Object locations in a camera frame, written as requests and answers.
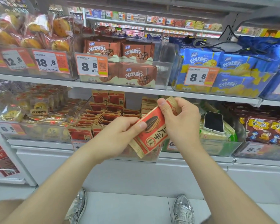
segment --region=person's left hand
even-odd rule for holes
[[[146,128],[145,122],[131,126],[138,120],[137,117],[117,117],[84,147],[92,151],[97,163],[114,158],[121,154],[130,141]]]

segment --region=hand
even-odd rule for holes
[[[137,117],[117,117],[86,143],[97,163],[121,154],[130,141],[146,128],[145,122],[135,124],[138,120]]]
[[[165,124],[169,138],[181,152],[190,145],[199,145],[200,113],[196,105],[189,101],[176,97],[178,106],[182,112],[175,116],[169,104],[164,98],[158,100],[158,105],[165,117]]]

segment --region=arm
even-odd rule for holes
[[[163,99],[158,100],[168,135],[189,165],[205,197],[215,223],[275,223],[207,154],[199,139],[198,108],[176,98],[182,112],[174,116]]]
[[[146,123],[141,122],[128,129],[138,120],[135,117],[117,117],[95,138],[74,152],[1,224],[62,223],[92,168],[105,159],[118,156],[131,139],[146,128]]]

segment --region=smartphone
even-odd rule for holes
[[[214,133],[224,134],[223,115],[220,113],[206,111],[203,129]]]

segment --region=forearm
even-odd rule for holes
[[[200,143],[182,149],[213,219],[219,224],[275,223],[207,154]]]
[[[64,162],[2,224],[62,223],[84,180],[96,165],[91,144],[86,144]]]

